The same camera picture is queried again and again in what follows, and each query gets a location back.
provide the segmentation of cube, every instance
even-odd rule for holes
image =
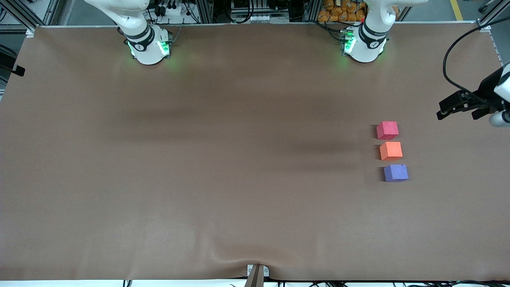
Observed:
[[[401,182],[409,179],[405,164],[390,164],[384,168],[386,182]]]
[[[399,160],[402,158],[402,147],[399,141],[387,141],[379,147],[381,160]]]
[[[398,135],[397,122],[382,122],[377,126],[378,139],[394,139]]]

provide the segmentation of yellow floor line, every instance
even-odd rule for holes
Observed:
[[[461,10],[458,8],[457,0],[450,0],[450,3],[451,3],[451,7],[453,9],[453,13],[455,14],[455,19],[457,19],[457,21],[464,20],[462,18]]]

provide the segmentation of orange cube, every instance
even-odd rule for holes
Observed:
[[[402,147],[399,141],[387,141],[379,147],[381,160],[399,160],[402,158]]]

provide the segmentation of pink cube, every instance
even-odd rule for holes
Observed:
[[[397,135],[397,122],[382,122],[377,126],[378,139],[394,139]]]

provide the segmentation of table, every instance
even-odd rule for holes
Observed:
[[[508,279],[509,129],[436,119],[473,24],[398,24],[360,64],[315,25],[184,27],[143,66],[115,29],[38,28],[0,104],[0,279]],[[488,33],[451,54],[476,89]],[[397,121],[410,180],[382,182]]]

